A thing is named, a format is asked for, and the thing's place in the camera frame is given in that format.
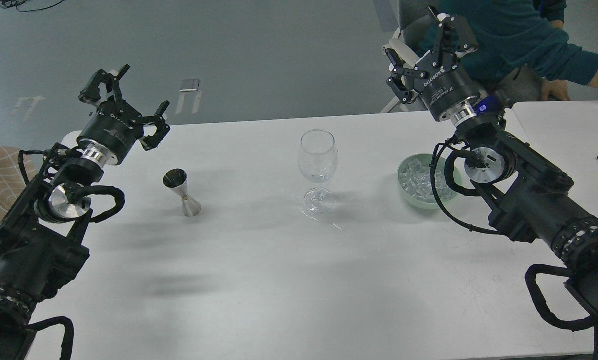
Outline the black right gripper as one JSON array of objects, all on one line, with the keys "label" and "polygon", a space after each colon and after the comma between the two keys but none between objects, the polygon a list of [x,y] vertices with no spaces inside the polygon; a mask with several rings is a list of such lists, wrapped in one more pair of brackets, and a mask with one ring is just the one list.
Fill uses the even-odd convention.
[{"label": "black right gripper", "polygon": [[460,64],[479,44],[468,21],[458,14],[439,12],[429,6],[429,22],[418,44],[418,57],[409,47],[384,47],[390,62],[386,84],[398,104],[420,101],[433,119],[450,119],[455,107],[475,105],[485,97],[485,88],[472,80]]}]

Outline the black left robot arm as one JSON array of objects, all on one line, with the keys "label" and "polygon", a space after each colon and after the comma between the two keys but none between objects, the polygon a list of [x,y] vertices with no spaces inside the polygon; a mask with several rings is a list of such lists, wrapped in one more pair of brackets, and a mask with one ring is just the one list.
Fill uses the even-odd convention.
[{"label": "black left robot arm", "polygon": [[76,278],[89,250],[82,242],[89,224],[102,223],[124,207],[124,193],[101,186],[105,166],[120,165],[134,143],[154,150],[169,132],[164,101],[143,116],[120,91],[129,70],[100,69],[79,94],[95,112],[76,146],[56,143],[40,152],[44,162],[0,223],[0,360],[24,360],[40,331],[64,329],[60,358],[72,357],[73,322],[65,316],[31,323],[38,303],[56,296]]}]

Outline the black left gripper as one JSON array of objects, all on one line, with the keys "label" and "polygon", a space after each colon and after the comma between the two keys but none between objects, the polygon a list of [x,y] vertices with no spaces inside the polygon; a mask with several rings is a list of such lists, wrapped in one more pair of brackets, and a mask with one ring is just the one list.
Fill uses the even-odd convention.
[{"label": "black left gripper", "polygon": [[[97,107],[97,111],[79,134],[78,146],[82,150],[90,144],[103,146],[110,166],[122,164],[135,141],[145,151],[156,149],[170,130],[165,117],[169,101],[162,102],[152,116],[141,116],[131,106],[124,105],[120,79],[129,69],[129,64],[115,73],[100,69],[79,93],[79,101]],[[105,100],[101,96],[101,85],[105,85]],[[101,105],[106,101],[113,101],[114,105]],[[154,132],[145,135],[146,126],[154,127]]]}]

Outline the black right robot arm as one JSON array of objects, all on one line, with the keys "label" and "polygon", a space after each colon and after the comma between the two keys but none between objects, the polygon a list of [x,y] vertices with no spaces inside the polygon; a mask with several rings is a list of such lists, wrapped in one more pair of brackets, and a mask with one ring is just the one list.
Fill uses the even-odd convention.
[{"label": "black right robot arm", "polygon": [[[434,120],[452,121],[453,137],[436,145],[430,169],[450,149],[444,175],[452,191],[482,198],[491,209],[489,229],[459,219],[476,233],[500,235],[513,242],[542,239],[564,267],[535,264],[525,274],[530,297],[541,318],[551,326],[578,332],[593,329],[593,358],[598,359],[598,218],[571,200],[573,180],[530,145],[505,130],[502,93],[482,96],[459,59],[478,49],[468,22],[457,14],[428,7],[436,27],[431,51],[418,57],[404,44],[387,45],[392,64],[386,81],[397,100],[421,100]],[[539,274],[566,278],[565,288],[588,313],[578,320],[558,319],[536,282]]]}]

